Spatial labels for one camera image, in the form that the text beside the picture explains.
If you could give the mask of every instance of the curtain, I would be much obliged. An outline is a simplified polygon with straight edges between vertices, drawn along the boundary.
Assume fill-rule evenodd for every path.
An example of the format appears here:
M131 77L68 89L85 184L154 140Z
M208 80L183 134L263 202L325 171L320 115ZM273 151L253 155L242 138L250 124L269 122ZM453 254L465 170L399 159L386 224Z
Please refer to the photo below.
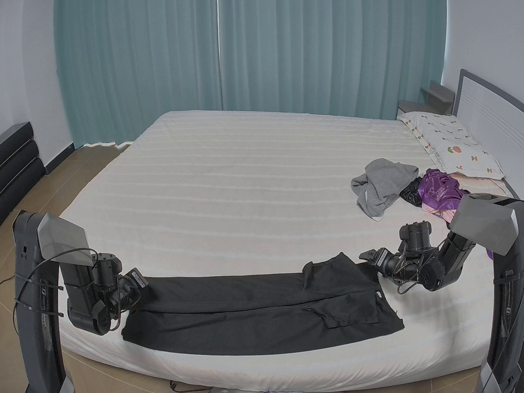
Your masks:
M222 108L216 0L55 0L55 47L76 147Z
M396 117L440 83L446 0L219 0L223 108Z

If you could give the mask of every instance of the bed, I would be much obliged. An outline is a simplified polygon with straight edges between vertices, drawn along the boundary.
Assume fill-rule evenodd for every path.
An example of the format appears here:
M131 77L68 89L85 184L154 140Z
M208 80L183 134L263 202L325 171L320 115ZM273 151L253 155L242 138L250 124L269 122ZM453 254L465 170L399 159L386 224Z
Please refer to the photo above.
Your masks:
M478 112L466 110L461 120L471 115ZM421 171L435 168L399 121L168 112L94 178L62 217L85 228L92 248L116 254L124 272L136 266L145 276L299 272L305 263L340 251L359 261L359 253L370 248L395 249L399 227L424 219L433 226L436 246L448 232L445 222L422 209L399 199L375 222L356 205L350 180L379 157ZM491 180L464 179L462 185L508 193ZM381 284L405 329L323 350L176 354L124 342L120 330L98 337L68 319L60 321L61 342L82 356L139 373L253 391L396 385L481 363L493 304L485 249L475 247L459 281L442 291L417 286L399 296L388 280L381 278ZM61 310L66 298L60 292Z

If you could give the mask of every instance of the floor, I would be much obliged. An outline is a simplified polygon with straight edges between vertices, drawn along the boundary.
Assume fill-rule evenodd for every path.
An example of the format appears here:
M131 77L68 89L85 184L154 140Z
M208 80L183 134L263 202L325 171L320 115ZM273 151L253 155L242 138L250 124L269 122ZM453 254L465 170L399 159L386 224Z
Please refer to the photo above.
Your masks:
M109 162L127 146L82 147L71 154L51 174L44 176L17 205L16 210L0 226L0 280L14 273L14 241L11 232L13 220L20 210L51 212L60 215L76 195ZM0 390L3 393L23 393L27 379L23 367L18 338L11 322L14 282L0 287ZM101 364L63 350L64 363L70 371L76 393L168 393L169 380L148 377L121 368ZM471 393L478 379L478 368L459 371L443 377L379 389L362 390L367 393ZM175 391L197 389L177 383Z

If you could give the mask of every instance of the purple garment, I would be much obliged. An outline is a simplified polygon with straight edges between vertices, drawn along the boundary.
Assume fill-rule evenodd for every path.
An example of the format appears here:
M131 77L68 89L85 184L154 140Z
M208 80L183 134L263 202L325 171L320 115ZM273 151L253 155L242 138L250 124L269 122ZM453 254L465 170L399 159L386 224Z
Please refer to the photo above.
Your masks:
M420 199L435 210L456 210L468 192L459 188L459 182L438 169L428 169L419 185Z

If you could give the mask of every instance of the wall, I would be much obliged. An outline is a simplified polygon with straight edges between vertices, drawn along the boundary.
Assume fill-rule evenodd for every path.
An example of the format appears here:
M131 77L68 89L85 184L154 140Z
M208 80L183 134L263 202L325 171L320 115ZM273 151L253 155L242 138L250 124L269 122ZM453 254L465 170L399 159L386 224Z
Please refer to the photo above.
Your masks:
M0 133L31 121L44 165L72 142L56 75L54 0L0 0Z
M448 0L442 84L464 68L524 102L523 19L524 0Z

